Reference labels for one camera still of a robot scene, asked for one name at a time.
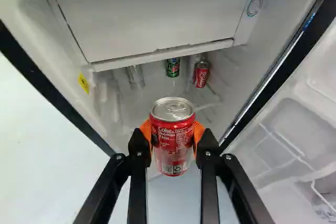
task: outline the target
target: coca-cola can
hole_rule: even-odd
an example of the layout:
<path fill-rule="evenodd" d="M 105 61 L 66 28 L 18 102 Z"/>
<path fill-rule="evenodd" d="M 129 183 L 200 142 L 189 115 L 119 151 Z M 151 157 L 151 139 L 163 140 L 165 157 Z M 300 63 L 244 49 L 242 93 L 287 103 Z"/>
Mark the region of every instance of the coca-cola can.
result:
<path fill-rule="evenodd" d="M 205 87 L 209 77 L 209 62 L 200 61 L 196 64 L 195 70 L 195 87 L 201 89 Z"/>
<path fill-rule="evenodd" d="M 161 98 L 153 104 L 150 122 L 157 169 L 167 176 L 184 174 L 192 160 L 194 106 L 184 98 Z"/>

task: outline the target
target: white fridge wall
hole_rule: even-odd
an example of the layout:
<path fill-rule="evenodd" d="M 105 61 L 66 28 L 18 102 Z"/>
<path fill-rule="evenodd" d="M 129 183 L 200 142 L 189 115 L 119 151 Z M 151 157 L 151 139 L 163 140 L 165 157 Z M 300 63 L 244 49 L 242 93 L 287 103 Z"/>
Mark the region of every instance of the white fridge wall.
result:
<path fill-rule="evenodd" d="M 210 127 L 218 138 L 278 57 L 313 2 L 314 0 L 267 0 L 248 45 L 225 51 L 238 65 L 230 65 L 227 61 L 229 58 L 221 52 L 216 57 L 210 57 L 214 69 L 211 70 L 213 74 L 209 86 L 185 95 L 197 105 L 219 102 L 223 104 L 197 113 L 197 119 Z M 126 145 L 131 131 L 147 118 L 149 106 L 155 98 L 181 93 L 181 89 L 186 85 L 184 71 L 181 71 L 179 78 L 168 80 L 162 62 L 144 64 L 147 82 L 144 93 L 123 93 L 122 114 L 127 123 L 119 127 L 119 124 L 102 120 L 94 108 L 94 90 L 97 83 L 89 71 L 90 65 L 84 66 L 83 61 L 78 61 L 77 52 L 64 41 L 68 37 L 62 33 L 46 0 L 0 0 L 0 4 L 3 7 L 0 9 L 0 18 L 24 50 L 74 108 L 117 152 L 127 153 Z M 89 80 L 93 80 L 90 83 L 89 95 L 78 84 L 81 71 Z M 220 80 L 219 83 L 214 80 L 216 76 Z M 124 73 L 117 76 L 117 79 L 121 81 L 121 90 L 129 87 Z M 132 99 L 137 97 L 140 103 L 133 102 L 135 100 Z M 139 113 L 130 110 L 136 104 Z"/>
<path fill-rule="evenodd" d="M 335 192 L 335 50 L 336 20 L 227 150 L 239 158 L 277 223 L 312 223 L 312 197 L 296 182 L 308 183 L 312 195 Z M 284 215 L 284 201 L 297 202 L 301 214 Z"/>

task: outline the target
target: mini fridge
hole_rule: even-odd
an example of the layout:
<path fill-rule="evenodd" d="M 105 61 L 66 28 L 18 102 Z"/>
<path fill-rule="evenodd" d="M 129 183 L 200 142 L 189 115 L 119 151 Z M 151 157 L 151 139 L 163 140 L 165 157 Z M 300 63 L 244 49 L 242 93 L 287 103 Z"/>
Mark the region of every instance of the mini fridge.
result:
<path fill-rule="evenodd" d="M 128 155 L 155 100 L 187 98 L 275 223 L 336 221 L 333 0 L 0 4 L 4 56 L 109 156 Z M 210 65 L 202 89 L 195 55 Z M 147 175 L 161 178 L 153 161 Z"/>

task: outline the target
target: freezer compartment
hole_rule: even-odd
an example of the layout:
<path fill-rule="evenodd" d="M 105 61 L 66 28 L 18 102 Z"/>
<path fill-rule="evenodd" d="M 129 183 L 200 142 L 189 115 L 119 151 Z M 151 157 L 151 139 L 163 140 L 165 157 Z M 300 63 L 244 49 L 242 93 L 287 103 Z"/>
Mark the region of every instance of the freezer compartment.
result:
<path fill-rule="evenodd" d="M 247 0 L 56 2 L 85 58 L 97 62 L 233 38 Z"/>

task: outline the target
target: fridge shelf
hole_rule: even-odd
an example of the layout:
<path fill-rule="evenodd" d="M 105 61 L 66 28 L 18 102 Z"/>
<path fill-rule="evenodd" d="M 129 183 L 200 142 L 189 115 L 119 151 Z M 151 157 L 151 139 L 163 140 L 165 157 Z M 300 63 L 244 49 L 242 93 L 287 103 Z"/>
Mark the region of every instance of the fridge shelf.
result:
<path fill-rule="evenodd" d="M 218 49 L 229 48 L 232 45 L 233 45 L 232 38 L 221 39 L 216 41 L 200 43 L 196 45 L 185 45 L 172 48 L 158 49 L 154 52 L 146 54 L 125 56 L 121 58 L 98 61 L 92 63 L 91 66 L 94 69 L 94 71 L 100 72 L 116 68 L 127 67 L 131 65 L 144 64 L 164 59 L 170 59 L 174 57 L 194 55 L 199 54 L 201 52 L 208 52 Z"/>

